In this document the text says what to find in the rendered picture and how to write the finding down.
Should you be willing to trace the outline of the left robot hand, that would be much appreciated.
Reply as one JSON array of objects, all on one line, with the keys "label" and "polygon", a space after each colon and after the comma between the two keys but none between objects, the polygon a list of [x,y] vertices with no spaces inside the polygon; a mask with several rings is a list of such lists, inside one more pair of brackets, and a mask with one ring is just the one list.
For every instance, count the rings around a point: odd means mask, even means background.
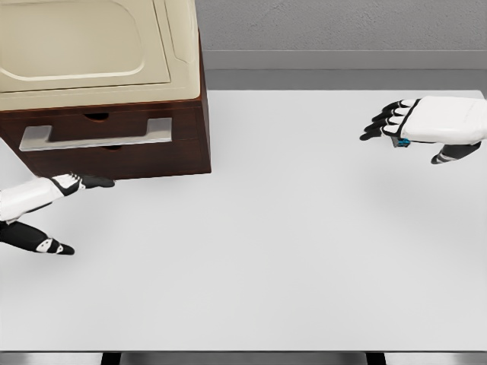
[{"label": "left robot hand", "polygon": [[83,189],[111,188],[115,181],[106,177],[67,173],[36,179],[0,191],[0,243],[35,253],[72,256],[75,250],[42,230],[21,223],[27,213],[51,205],[54,201]]}]

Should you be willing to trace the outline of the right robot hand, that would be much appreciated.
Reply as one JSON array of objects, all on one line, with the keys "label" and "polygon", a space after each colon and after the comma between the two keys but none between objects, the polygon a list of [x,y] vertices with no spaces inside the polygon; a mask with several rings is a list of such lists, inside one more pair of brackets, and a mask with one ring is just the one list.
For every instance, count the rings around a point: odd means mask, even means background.
[{"label": "right robot hand", "polygon": [[427,96],[395,101],[372,118],[360,139],[382,136],[399,143],[441,144],[432,164],[463,159],[487,140],[487,100]]}]

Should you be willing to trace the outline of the brown cabinet drawer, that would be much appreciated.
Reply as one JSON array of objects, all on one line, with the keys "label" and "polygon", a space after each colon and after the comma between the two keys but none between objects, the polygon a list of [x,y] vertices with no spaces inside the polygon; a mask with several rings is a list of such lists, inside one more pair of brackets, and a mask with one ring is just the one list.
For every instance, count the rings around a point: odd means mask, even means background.
[{"label": "brown cabinet drawer", "polygon": [[148,119],[173,119],[173,141],[197,139],[198,122],[192,108],[171,109],[132,109],[124,111],[96,111],[94,113],[62,111],[50,112],[45,116],[34,113],[27,117],[5,118],[0,120],[0,138],[15,150],[20,151],[19,144],[28,126],[53,125],[53,138],[88,137],[118,135],[143,135]]}]

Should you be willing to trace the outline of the brown cabinet with cream top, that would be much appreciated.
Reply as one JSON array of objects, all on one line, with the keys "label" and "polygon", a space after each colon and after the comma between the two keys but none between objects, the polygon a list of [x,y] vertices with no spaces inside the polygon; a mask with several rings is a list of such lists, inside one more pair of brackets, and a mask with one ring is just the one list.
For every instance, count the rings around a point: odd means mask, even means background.
[{"label": "brown cabinet with cream top", "polygon": [[192,108],[198,138],[20,152],[37,176],[210,173],[196,0],[0,0],[0,120],[50,112]]}]

